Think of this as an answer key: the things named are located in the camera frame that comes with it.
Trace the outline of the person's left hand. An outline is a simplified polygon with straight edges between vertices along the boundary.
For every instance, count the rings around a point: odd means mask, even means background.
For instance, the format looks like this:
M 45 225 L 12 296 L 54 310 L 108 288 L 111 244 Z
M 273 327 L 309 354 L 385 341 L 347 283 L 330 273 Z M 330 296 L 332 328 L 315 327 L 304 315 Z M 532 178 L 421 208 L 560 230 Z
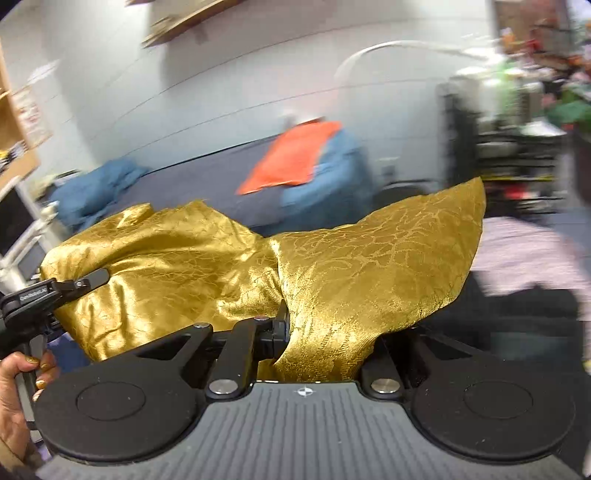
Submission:
M 1 451 L 8 464 L 22 463 L 31 445 L 31 433 L 23 406 L 23 395 L 17 378 L 25 373 L 39 373 L 35 381 L 35 401 L 59 376 L 57 360 L 46 350 L 40 358 L 14 352 L 1 361 Z

